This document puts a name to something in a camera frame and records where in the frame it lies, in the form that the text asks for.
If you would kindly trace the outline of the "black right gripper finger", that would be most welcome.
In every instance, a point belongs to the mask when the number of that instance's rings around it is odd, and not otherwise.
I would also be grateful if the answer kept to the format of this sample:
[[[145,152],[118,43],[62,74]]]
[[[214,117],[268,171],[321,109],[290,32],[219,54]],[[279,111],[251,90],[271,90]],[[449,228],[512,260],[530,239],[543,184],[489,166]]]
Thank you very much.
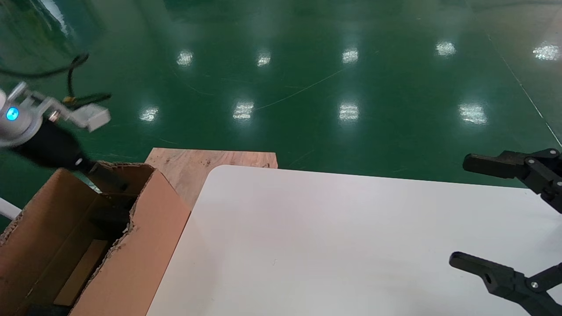
[[[496,157],[465,156],[465,171],[503,179],[518,179],[558,213],[562,212],[562,158],[556,149],[533,153],[503,151]]]
[[[530,316],[562,314],[562,306],[548,294],[562,283],[560,263],[527,277],[511,267],[463,252],[452,253],[448,262],[451,267],[479,276],[490,294],[518,304]]]

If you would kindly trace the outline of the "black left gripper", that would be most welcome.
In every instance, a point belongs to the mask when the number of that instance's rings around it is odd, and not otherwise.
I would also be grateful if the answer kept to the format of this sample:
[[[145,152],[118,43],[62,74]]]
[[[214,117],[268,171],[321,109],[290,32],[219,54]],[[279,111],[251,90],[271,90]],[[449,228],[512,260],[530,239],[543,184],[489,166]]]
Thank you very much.
[[[91,160],[72,133],[51,121],[43,121],[36,134],[13,152],[44,168],[85,172],[100,190],[106,186],[124,192],[129,186],[110,164]]]

